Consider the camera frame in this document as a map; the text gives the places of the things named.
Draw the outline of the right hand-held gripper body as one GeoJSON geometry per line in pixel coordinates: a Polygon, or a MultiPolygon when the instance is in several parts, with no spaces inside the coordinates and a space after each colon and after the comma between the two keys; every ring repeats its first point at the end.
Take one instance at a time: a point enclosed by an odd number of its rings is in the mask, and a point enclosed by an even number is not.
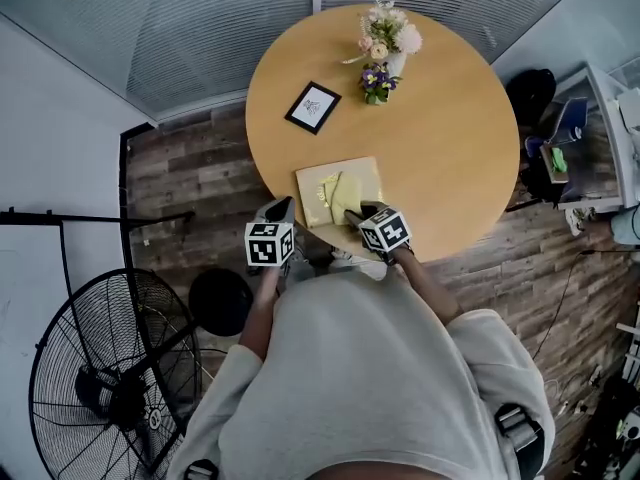
{"type": "Polygon", "coordinates": [[[396,263],[393,252],[400,248],[412,251],[412,233],[404,215],[390,206],[377,210],[358,224],[364,247],[376,254],[385,264],[396,263]]]}

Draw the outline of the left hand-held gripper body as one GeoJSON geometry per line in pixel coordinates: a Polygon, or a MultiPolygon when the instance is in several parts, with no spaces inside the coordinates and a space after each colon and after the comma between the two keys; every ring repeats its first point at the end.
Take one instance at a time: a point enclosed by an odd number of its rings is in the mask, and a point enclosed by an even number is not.
{"type": "Polygon", "coordinates": [[[294,263],[308,262],[297,239],[294,214],[279,218],[256,214],[245,226],[244,246],[249,276],[271,267],[287,276],[294,263]]]}

